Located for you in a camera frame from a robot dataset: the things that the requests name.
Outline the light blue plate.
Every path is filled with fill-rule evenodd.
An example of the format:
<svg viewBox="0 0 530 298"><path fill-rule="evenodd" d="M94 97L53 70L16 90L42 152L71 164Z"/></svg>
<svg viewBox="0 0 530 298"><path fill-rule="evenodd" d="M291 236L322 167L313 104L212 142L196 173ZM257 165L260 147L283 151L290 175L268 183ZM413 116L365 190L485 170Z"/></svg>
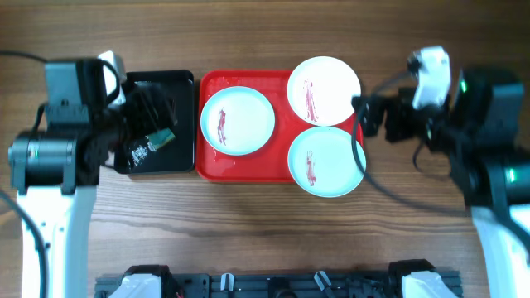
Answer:
<svg viewBox="0 0 530 298"><path fill-rule="evenodd" d="M200 129L216 150L244 156L263 147L274 131L276 117L269 100L255 89L235 86L222 89L205 103Z"/></svg>
<svg viewBox="0 0 530 298"><path fill-rule="evenodd" d="M354 159L350 133L337 127L312 127L291 143L287 167L293 180L312 195L347 195L360 185L366 170L363 146L357 142L356 147L360 166Z"/></svg>

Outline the green yellow sponge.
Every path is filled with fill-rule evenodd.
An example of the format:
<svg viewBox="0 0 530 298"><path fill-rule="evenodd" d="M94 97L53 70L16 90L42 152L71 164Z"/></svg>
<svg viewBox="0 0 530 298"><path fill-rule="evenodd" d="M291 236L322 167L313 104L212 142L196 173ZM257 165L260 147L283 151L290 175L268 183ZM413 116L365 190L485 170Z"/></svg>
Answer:
<svg viewBox="0 0 530 298"><path fill-rule="evenodd" d="M165 128L161 131L147 135L147 145L151 151L157 151L164 147L167 143L171 142L174 138L175 135L171 129Z"/></svg>

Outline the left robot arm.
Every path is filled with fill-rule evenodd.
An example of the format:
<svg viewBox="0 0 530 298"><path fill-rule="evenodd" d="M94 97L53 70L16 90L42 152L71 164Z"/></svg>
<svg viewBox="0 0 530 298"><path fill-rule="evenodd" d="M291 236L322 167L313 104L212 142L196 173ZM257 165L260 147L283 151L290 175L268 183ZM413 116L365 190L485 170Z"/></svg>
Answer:
<svg viewBox="0 0 530 298"><path fill-rule="evenodd" d="M89 58L45 62L46 130L22 132L8 151L22 217L22 296L87 295L89 222L110 151L176 124L171 97L133 86L125 101L115 68Z"/></svg>

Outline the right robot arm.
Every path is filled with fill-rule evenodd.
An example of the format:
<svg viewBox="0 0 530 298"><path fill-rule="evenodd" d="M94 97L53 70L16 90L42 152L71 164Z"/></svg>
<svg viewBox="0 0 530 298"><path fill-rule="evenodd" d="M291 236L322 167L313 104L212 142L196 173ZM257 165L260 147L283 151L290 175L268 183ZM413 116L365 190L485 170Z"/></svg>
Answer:
<svg viewBox="0 0 530 298"><path fill-rule="evenodd" d="M460 72L455 103L412 104L414 88L356 96L354 130L366 137L386 127L386 139L412 137L450 159L484 253L492 297L529 295L529 152L515 143L523 82L511 70L471 66Z"/></svg>

